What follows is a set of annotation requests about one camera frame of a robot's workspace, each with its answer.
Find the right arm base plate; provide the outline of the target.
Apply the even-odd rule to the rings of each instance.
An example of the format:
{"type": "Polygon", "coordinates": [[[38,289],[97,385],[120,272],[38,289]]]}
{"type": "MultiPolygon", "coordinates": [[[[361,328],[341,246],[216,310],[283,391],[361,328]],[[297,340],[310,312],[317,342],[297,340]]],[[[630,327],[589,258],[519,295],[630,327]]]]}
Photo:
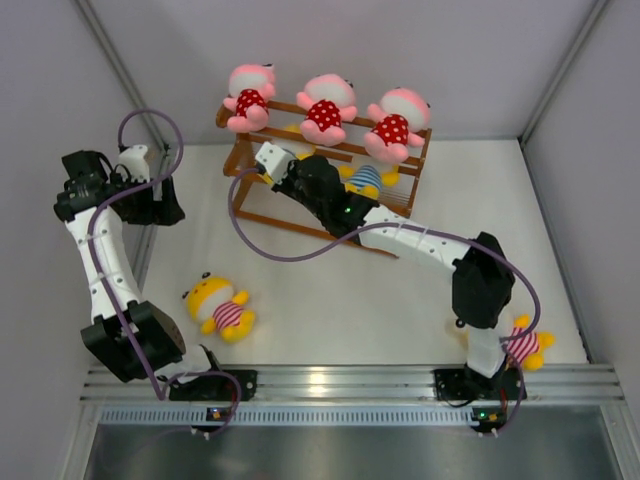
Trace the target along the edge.
{"type": "Polygon", "coordinates": [[[439,401],[463,403],[472,401],[509,401],[527,398],[519,372],[508,368],[487,378],[464,367],[440,368],[434,372],[436,397],[439,401]]]}

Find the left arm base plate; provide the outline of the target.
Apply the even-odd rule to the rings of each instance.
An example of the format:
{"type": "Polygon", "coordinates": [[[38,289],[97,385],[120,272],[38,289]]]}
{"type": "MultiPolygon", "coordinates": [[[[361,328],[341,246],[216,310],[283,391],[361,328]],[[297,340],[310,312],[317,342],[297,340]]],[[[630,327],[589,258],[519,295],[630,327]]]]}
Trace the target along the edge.
{"type": "Polygon", "coordinates": [[[230,369],[225,373],[234,377],[240,385],[226,376],[194,376],[186,382],[176,380],[170,384],[169,399],[171,401],[249,401],[257,390],[258,372],[253,369],[230,369]]]}

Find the pink red-dotted toy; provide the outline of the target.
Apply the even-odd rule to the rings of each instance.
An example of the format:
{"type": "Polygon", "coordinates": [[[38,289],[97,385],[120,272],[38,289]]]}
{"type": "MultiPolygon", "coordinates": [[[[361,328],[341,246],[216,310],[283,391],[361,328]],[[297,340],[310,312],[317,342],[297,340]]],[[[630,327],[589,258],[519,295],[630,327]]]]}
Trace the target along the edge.
{"type": "Polygon", "coordinates": [[[403,163],[409,148],[422,147],[425,140],[418,135],[431,119],[430,105],[414,90],[397,87],[387,91],[377,103],[366,110],[374,122],[364,134],[366,152],[379,162],[403,163]]]}
{"type": "Polygon", "coordinates": [[[236,134],[264,129],[269,122],[268,102],[275,96],[275,70],[271,63],[236,67],[228,81],[223,105],[232,112],[227,128],[236,134]]]}
{"type": "Polygon", "coordinates": [[[345,141],[344,121],[357,116],[353,85],[337,74],[310,79],[296,95],[297,105],[306,111],[299,125],[301,135],[316,145],[332,147],[345,141]]]}

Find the yellow pink-striped toy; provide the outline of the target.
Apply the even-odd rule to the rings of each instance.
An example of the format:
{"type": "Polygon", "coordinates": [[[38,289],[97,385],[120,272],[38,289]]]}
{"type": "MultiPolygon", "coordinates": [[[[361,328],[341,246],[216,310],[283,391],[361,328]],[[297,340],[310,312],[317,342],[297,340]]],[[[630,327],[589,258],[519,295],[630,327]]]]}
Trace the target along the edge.
{"type": "MultiPolygon", "coordinates": [[[[461,347],[467,348],[468,332],[466,327],[459,327],[456,322],[449,322],[445,331],[461,347]]],[[[555,336],[551,332],[534,330],[524,337],[510,340],[507,343],[507,350],[515,356],[524,370],[535,371],[544,366],[544,352],[554,343],[555,336]]]]}
{"type": "Polygon", "coordinates": [[[201,335],[217,334],[226,343],[233,344],[253,330],[256,314],[247,307],[249,293],[236,291],[226,278],[204,272],[181,298],[201,335]]]}

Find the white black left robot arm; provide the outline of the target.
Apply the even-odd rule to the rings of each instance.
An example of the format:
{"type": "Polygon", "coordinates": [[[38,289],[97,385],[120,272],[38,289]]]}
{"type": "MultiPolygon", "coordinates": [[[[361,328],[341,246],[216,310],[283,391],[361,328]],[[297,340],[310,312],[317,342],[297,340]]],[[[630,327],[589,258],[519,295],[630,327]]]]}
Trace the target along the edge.
{"type": "Polygon", "coordinates": [[[185,213],[171,178],[154,196],[146,145],[122,146],[111,164],[97,151],[63,157],[68,174],[53,206],[81,256],[91,298],[90,325],[81,331],[91,354],[120,381],[155,377],[191,386],[204,399],[219,397],[225,374],[206,347],[186,345],[179,327],[143,298],[127,259],[125,224],[173,226],[185,213]]]}

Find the yellow blue-striped toy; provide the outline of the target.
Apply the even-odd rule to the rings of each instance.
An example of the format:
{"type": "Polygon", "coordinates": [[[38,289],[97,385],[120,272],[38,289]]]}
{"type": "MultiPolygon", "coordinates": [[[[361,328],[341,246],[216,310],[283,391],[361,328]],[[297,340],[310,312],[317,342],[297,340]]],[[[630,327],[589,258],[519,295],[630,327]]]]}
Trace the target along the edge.
{"type": "Polygon", "coordinates": [[[280,139],[278,144],[294,155],[298,160],[303,160],[316,152],[316,146],[306,142],[298,142],[289,139],[280,139]]]}
{"type": "Polygon", "coordinates": [[[399,181],[399,167],[393,165],[390,170],[380,172],[374,166],[363,164],[357,169],[341,165],[338,173],[347,192],[377,200],[384,187],[394,186],[399,181]]]}

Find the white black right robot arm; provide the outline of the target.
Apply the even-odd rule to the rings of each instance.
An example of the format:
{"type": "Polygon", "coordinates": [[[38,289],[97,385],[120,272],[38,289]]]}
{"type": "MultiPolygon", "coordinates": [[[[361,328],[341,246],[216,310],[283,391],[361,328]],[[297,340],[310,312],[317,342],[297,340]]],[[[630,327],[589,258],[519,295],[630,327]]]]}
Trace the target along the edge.
{"type": "Polygon", "coordinates": [[[511,299],[514,275],[503,263],[497,239],[443,238],[402,217],[378,201],[345,189],[337,169],[321,155],[303,160],[271,146],[256,157],[274,191],[303,205],[333,237],[435,266],[450,278],[452,310],[468,329],[465,377],[480,397],[503,384],[506,354],[496,326],[511,299]]]}

